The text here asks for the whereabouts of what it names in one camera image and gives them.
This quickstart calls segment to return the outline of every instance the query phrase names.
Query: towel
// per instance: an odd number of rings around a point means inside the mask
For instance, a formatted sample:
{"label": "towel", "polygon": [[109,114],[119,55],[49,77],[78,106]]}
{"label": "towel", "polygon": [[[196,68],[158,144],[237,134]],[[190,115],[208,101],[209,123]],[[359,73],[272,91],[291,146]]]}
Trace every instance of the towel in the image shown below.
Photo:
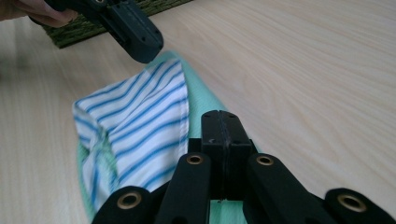
{"label": "towel", "polygon": [[[90,219],[119,188],[153,191],[168,181],[201,116],[226,110],[178,54],[165,52],[141,73],[73,105],[78,171]],[[240,202],[212,202],[210,223],[246,223]]]}

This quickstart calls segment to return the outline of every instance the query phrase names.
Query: hand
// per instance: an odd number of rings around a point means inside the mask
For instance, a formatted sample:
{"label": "hand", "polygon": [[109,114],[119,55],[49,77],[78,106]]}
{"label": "hand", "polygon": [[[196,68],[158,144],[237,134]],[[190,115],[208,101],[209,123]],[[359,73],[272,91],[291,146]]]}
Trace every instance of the hand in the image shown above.
{"label": "hand", "polygon": [[51,8],[44,0],[0,0],[0,21],[29,16],[52,27],[61,27],[77,17],[77,12]]}

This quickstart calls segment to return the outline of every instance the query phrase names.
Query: brass insert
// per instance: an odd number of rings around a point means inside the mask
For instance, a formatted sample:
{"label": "brass insert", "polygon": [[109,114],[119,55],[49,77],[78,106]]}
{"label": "brass insert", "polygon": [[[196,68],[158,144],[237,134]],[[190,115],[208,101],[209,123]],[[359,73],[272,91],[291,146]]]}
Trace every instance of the brass insert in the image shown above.
{"label": "brass insert", "polygon": [[338,202],[345,208],[354,212],[362,213],[367,210],[366,204],[359,198],[350,194],[340,194],[337,197]]}
{"label": "brass insert", "polygon": [[140,193],[137,191],[132,191],[120,196],[119,200],[117,201],[117,206],[120,209],[126,210],[136,207],[138,204],[140,204],[140,202],[142,202],[142,196]]}
{"label": "brass insert", "polygon": [[256,159],[256,161],[261,164],[261,165],[272,165],[274,164],[274,161],[266,156],[260,156]]}
{"label": "brass insert", "polygon": [[187,158],[187,162],[191,165],[198,165],[204,161],[204,158],[198,155],[192,155]]}

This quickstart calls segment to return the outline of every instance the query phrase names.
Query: screw hole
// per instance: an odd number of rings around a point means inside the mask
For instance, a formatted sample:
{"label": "screw hole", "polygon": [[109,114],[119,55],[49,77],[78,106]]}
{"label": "screw hole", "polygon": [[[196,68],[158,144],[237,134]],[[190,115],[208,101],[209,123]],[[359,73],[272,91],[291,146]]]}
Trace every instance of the screw hole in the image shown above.
{"label": "screw hole", "polygon": [[266,156],[260,156],[256,159],[256,161],[261,164],[261,165],[272,165],[274,164],[274,161]]}
{"label": "screw hole", "polygon": [[354,212],[364,212],[367,210],[367,206],[359,198],[350,194],[340,194],[337,197],[338,202],[345,208]]}
{"label": "screw hole", "polygon": [[186,218],[184,217],[175,217],[172,220],[172,224],[188,224],[189,222],[187,221]]}
{"label": "screw hole", "polygon": [[202,158],[198,155],[189,156],[187,158],[187,162],[191,165],[198,165],[198,164],[201,164],[203,161],[204,161],[204,158]]}
{"label": "screw hole", "polygon": [[140,204],[141,201],[142,196],[140,193],[133,191],[120,196],[119,200],[117,201],[117,206],[124,210],[131,209]]}

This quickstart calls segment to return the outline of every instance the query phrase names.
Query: fabric fold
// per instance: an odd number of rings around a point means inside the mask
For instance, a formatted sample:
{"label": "fabric fold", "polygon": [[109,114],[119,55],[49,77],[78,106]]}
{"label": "fabric fold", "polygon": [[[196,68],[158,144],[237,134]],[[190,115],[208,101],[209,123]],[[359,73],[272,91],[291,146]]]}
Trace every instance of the fabric fold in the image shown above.
{"label": "fabric fold", "polygon": [[180,60],[151,66],[76,101],[82,180],[97,211],[125,186],[153,191],[187,152],[189,101]]}

